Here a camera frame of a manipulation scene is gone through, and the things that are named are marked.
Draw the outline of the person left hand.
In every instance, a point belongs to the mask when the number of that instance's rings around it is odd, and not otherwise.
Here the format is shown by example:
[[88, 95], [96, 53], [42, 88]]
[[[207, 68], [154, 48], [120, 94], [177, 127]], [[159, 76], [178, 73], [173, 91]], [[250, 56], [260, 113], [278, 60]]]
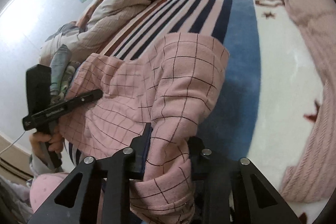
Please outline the person left hand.
[[56, 125], [54, 132], [51, 135], [35, 132], [29, 137], [30, 145], [33, 154], [36, 156], [43, 156], [42, 143], [47, 143], [49, 145], [48, 150], [50, 152], [56, 152], [60, 154], [64, 148], [64, 137], [59, 132], [59, 126]]

